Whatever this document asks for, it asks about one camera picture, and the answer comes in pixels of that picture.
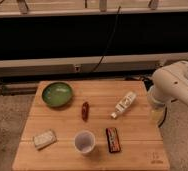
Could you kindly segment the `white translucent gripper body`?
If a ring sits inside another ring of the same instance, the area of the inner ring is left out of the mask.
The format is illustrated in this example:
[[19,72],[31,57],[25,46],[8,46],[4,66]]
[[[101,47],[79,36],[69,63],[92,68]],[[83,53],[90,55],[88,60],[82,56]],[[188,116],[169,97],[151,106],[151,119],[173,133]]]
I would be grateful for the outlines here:
[[165,118],[165,111],[166,106],[165,105],[151,105],[151,121],[157,125],[160,125]]

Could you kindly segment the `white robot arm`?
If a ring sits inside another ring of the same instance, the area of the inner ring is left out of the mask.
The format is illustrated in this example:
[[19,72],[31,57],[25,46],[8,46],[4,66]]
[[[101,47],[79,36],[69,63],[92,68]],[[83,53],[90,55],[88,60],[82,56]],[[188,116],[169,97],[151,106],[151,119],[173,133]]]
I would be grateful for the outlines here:
[[152,75],[152,82],[147,98],[152,106],[151,118],[160,125],[172,99],[188,106],[188,62],[179,61],[157,69]]

